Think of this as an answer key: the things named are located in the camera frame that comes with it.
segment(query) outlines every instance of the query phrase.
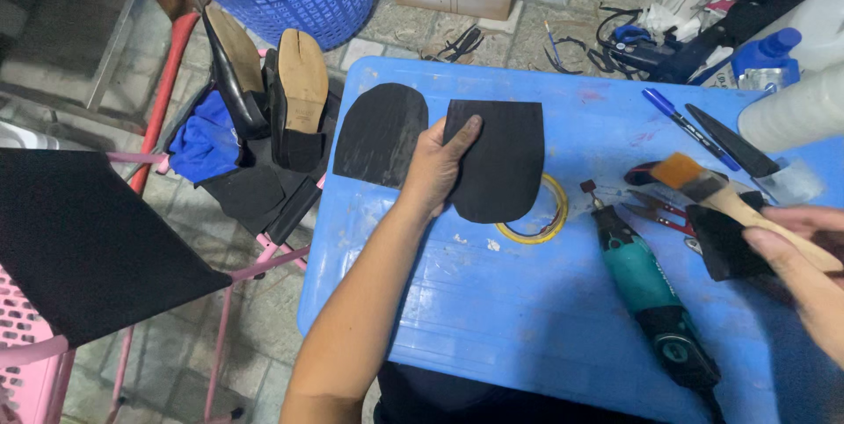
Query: shoe sole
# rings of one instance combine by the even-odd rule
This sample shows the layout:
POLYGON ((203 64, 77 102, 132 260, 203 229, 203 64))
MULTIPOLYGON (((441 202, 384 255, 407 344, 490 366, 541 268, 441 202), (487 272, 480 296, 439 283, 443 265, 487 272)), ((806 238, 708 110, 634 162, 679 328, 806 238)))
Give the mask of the shoe sole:
POLYGON ((328 97, 328 72, 322 50, 312 36, 295 29, 281 34, 279 78, 287 97, 284 127, 316 133, 328 97))
POLYGON ((205 12, 220 45, 226 51, 231 68, 235 70, 240 90, 244 93, 247 91, 263 93, 261 56, 255 48, 255 43, 228 12, 212 8, 206 8, 205 12))

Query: masking tape roll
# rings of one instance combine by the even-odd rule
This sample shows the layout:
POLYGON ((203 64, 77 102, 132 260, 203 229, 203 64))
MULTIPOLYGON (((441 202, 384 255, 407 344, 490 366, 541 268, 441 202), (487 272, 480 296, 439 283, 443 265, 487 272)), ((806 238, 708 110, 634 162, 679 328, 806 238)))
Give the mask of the masking tape roll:
POLYGON ((498 228, 498 231, 501 232, 502 235, 512 239, 516 243, 545 243, 563 229, 565 218, 569 214, 569 198, 565 195, 563 187, 561 187, 551 175, 548 175, 545 172, 542 173, 542 181, 539 184, 554 193, 554 199, 557 201, 557 210, 554 213, 554 220, 552 220, 550 224, 544 226, 541 230, 539 230, 539 233, 535 235, 522 235, 521 233, 514 232, 510 226, 507 226, 505 223, 495 224, 495 227, 498 228))

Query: teal rotary tool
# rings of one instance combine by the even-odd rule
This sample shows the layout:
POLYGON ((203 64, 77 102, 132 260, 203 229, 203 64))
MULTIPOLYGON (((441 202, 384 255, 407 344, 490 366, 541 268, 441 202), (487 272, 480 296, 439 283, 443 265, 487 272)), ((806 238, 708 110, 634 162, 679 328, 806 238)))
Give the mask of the teal rotary tool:
POLYGON ((721 373, 703 350, 689 311, 671 288, 656 256, 612 205, 595 196, 594 181, 581 183, 581 190, 592 195, 601 256, 630 315, 671 379, 695 391, 712 411, 712 422, 723 423, 721 406, 712 392, 721 373))

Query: gray tile floor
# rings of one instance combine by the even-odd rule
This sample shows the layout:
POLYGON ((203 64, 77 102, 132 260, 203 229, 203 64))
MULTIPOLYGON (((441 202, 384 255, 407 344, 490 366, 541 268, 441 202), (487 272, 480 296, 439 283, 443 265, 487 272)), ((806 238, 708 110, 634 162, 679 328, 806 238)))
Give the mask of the gray tile floor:
MULTIPOLYGON (((542 50, 543 46, 549 47, 544 20, 548 20, 555 37, 573 36, 595 47, 595 30, 608 14, 598 9, 600 5, 634 9, 653 1, 515 0, 510 19, 497 21, 405 7, 397 5, 395 0, 378 0, 371 19, 358 35, 326 52, 325 60, 332 89, 342 91, 345 73, 358 58, 366 55, 417 58, 418 51, 438 51, 446 40, 453 40, 471 24, 478 24, 484 29, 486 39, 465 62, 554 71, 542 50)), ((146 0, 134 20, 132 36, 116 84, 112 86, 113 93, 107 99, 111 103, 108 106, 141 116, 149 111, 169 31, 169 20, 154 0, 146 0)), ((251 36, 259 48, 272 46, 251 36)), ((597 71, 574 44, 560 45, 559 50, 568 69, 583 69, 589 76, 618 76, 597 71)), ((185 52, 168 121, 205 83, 209 64, 207 37, 200 23, 185 52)), ((0 67, 0 79, 31 82, 32 70, 19 63, 5 65, 0 67)), ((67 73, 53 76, 51 83, 54 90, 65 94, 80 90, 78 80, 67 73)), ((139 136, 70 116, 60 114, 59 117, 61 133, 71 137, 81 135, 81 140, 93 148, 136 151, 140 146, 139 136)), ((47 113, 37 106, 2 98, 0 118, 35 128, 46 127, 49 120, 47 113)), ((204 190, 195 189, 189 181, 172 173, 165 177, 152 175, 143 197, 214 267, 240 268, 258 257, 260 251, 254 238, 227 218, 204 190)), ((311 215, 291 235, 290 245, 309 244, 312 227, 311 215)), ((295 315, 303 280, 299 268, 286 265, 271 271, 263 280, 238 286, 216 411, 243 406, 247 410, 244 422, 277 422, 291 365, 302 342, 295 315)), ((221 300, 222 293, 204 297, 138 325, 124 390, 128 400, 118 422, 174 424, 201 419, 221 300)), ((79 348, 64 407, 67 424, 93 424, 106 416, 119 342, 115 334, 79 348)), ((371 410, 379 394, 375 384, 364 406, 364 422, 371 421, 371 410)))

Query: blue plastic table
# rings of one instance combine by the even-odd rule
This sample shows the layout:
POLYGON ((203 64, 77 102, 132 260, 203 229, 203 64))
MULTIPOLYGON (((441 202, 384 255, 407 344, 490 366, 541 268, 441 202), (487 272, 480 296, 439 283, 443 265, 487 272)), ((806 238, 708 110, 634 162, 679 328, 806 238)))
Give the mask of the blue plastic table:
MULTIPOLYGON (((421 92, 431 123, 445 116, 451 99, 542 102, 544 170, 569 197, 560 234, 535 246, 513 243, 494 225, 470 223, 447 210, 424 244, 389 359, 641 417, 708 422, 699 399, 662 371, 618 298, 599 256, 591 204, 578 188, 593 178, 606 203, 637 203, 622 176, 675 150, 728 172, 642 97, 641 90, 654 84, 363 58, 349 72, 338 132, 355 98, 388 82, 421 92)), ((683 114, 690 102, 733 128, 739 111, 759 96, 655 87, 683 114)), ((827 183, 815 203, 844 206, 842 147, 832 138, 786 152, 801 156, 827 183)), ((332 175, 333 157, 302 289, 302 333, 398 195, 332 175)), ((752 185, 743 171, 728 173, 752 185)), ((716 395, 727 422, 814 422, 840 409, 834 396, 844 395, 844 377, 792 310, 741 282, 714 282, 701 257, 684 246, 682 233, 618 212, 649 243, 720 365, 716 395)))

